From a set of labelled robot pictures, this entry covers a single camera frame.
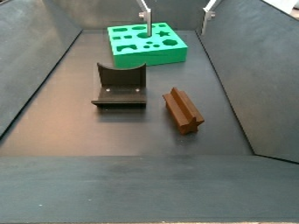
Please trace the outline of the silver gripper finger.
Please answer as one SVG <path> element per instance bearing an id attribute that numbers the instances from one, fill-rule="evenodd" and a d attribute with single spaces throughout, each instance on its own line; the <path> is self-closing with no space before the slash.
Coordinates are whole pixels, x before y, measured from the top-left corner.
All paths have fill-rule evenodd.
<path id="1" fill-rule="evenodd" d="M 149 8 L 146 4 L 146 0 L 137 0 L 138 5 L 142 9 L 139 12 L 139 17 L 146 21 L 147 25 L 147 36 L 153 36 L 153 10 Z"/>
<path id="2" fill-rule="evenodd" d="M 208 5 L 204 7 L 205 16 L 202 21 L 201 34 L 206 33 L 209 21 L 216 17 L 216 9 L 221 4 L 221 1 L 222 0 L 210 0 Z"/>

